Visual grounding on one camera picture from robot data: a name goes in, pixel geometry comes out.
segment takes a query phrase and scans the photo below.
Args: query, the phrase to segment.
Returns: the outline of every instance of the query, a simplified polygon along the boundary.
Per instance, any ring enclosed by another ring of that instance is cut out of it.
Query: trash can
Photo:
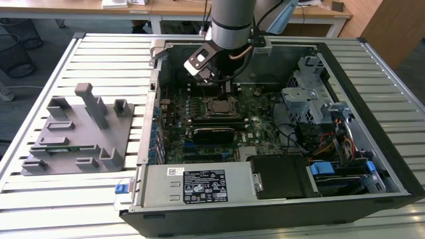
[[[28,53],[19,43],[19,36],[0,34],[0,69],[12,78],[20,78],[35,71]]]
[[[41,38],[31,19],[8,18],[0,21],[0,25],[9,34],[15,34],[20,38],[20,43],[25,49],[37,48],[41,44]]]

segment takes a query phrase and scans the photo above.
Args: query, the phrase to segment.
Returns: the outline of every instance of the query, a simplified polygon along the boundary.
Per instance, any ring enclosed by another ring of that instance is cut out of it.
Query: metal platform
[[[197,36],[87,34],[72,39],[45,88],[0,162],[0,238],[140,239],[114,211],[114,185],[136,175],[144,122],[150,42],[153,39],[200,40]],[[273,41],[326,42],[420,182],[425,184],[425,108],[368,44],[354,39],[273,37]],[[73,96],[77,83],[89,82],[104,103],[126,99],[136,105],[125,171],[116,173],[24,177],[21,163],[45,124],[52,96]],[[330,81],[338,98],[336,81]],[[381,211],[352,224],[264,230],[193,238],[424,238],[424,200],[397,210]]]

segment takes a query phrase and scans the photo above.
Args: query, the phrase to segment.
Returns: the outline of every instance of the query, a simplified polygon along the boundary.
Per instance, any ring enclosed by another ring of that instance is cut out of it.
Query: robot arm
[[[186,60],[189,73],[205,82],[232,80],[252,58],[254,40],[249,43],[249,38],[257,32],[252,30],[253,16],[261,29],[278,34],[297,3],[298,0],[212,0],[212,40]]]

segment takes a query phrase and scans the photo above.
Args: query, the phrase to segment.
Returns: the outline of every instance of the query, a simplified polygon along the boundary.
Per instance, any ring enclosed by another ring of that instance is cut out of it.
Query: white cable
[[[40,89],[43,89],[44,87],[41,87],[41,86],[8,86],[7,88],[40,88]]]

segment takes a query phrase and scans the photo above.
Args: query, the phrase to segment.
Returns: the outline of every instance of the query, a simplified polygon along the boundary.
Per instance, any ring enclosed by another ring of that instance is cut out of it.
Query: power supply label
[[[226,202],[224,170],[184,172],[184,203]]]

